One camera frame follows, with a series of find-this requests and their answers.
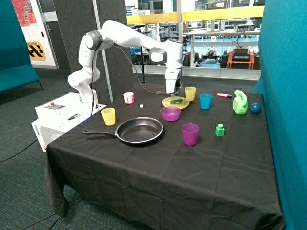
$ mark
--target blue ball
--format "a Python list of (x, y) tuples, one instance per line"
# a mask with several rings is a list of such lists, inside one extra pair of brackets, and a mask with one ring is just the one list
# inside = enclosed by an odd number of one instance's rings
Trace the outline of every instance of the blue ball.
[(250, 110), (253, 114), (258, 114), (261, 111), (261, 105), (259, 103), (253, 103), (250, 106)]

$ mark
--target orange machine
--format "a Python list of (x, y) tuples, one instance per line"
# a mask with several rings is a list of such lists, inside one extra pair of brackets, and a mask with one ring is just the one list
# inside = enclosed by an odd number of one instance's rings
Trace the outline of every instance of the orange machine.
[(227, 68), (254, 69), (255, 54), (248, 47), (237, 46), (231, 49), (228, 55)]

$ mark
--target yellow cup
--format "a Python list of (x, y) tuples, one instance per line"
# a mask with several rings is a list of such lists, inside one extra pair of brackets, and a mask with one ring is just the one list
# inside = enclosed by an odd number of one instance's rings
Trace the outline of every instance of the yellow cup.
[(186, 87), (186, 98), (192, 102), (195, 99), (196, 88), (195, 87)]
[(106, 108), (101, 110), (101, 115), (107, 126), (115, 124), (115, 108)]

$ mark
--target purple cup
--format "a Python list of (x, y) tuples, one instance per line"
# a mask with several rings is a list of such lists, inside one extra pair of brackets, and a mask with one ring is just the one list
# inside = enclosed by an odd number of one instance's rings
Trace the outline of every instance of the purple cup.
[(182, 126), (183, 143), (188, 146), (195, 145), (200, 131), (198, 125), (187, 123)]

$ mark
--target purple bowl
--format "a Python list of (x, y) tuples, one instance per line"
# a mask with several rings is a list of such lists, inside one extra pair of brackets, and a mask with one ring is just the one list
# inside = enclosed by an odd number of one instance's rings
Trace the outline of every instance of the purple bowl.
[(177, 121), (180, 118), (181, 109), (169, 106), (162, 108), (160, 112), (165, 121)]

